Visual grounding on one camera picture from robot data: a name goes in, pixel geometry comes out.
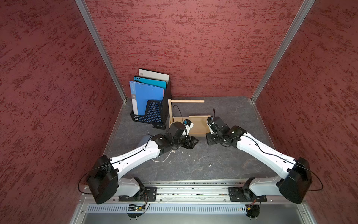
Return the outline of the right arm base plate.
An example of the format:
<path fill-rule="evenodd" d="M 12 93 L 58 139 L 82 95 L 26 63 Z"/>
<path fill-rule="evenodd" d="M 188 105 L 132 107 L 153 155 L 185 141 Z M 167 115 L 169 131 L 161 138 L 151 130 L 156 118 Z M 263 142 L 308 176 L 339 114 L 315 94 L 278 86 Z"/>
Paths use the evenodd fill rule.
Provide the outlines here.
<path fill-rule="evenodd" d="M 231 202 L 267 202 L 266 196 L 257 196 L 249 188 L 244 187 L 229 187 L 228 195 Z"/>

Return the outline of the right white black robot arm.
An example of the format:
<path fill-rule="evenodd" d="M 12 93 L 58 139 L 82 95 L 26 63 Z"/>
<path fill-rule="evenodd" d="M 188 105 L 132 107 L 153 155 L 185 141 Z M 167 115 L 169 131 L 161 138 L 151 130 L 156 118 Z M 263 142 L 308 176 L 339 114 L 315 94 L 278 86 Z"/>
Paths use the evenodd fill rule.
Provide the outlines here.
<path fill-rule="evenodd" d="M 242 192 L 244 198 L 253 201 L 261 196 L 283 196 L 292 203 L 300 204 L 312 184 L 309 162 L 300 157 L 284 155 L 260 142 L 239 126 L 229 127 L 220 117 L 209 117 L 206 134 L 208 145 L 221 144 L 246 152 L 271 168 L 275 177 L 249 178 Z"/>

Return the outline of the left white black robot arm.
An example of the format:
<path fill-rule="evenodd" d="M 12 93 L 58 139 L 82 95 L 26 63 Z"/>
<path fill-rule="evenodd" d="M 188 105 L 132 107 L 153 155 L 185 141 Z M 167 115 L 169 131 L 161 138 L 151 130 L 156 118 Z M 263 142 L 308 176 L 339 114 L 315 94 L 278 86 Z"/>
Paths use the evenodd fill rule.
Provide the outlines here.
<path fill-rule="evenodd" d="M 142 145 L 119 156 L 108 158 L 106 155 L 97 159 L 86 177 L 86 183 L 96 204 L 103 204 L 115 195 L 129 197 L 134 201 L 146 201 L 145 186 L 134 177 L 124 178 L 132 169 L 142 163 L 155 159 L 178 147 L 193 149 L 198 140 L 189 135 L 194 127 L 191 120 L 174 122 L 165 134 L 147 135 Z"/>

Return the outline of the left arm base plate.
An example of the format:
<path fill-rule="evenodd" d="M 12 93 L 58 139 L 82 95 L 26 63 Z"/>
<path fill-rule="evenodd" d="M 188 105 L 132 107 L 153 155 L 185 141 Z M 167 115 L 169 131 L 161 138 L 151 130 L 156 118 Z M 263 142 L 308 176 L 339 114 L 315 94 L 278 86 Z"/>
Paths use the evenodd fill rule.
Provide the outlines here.
<path fill-rule="evenodd" d="M 119 196 L 120 202 L 155 202 L 157 187 L 144 187 L 140 189 L 133 197 Z"/>

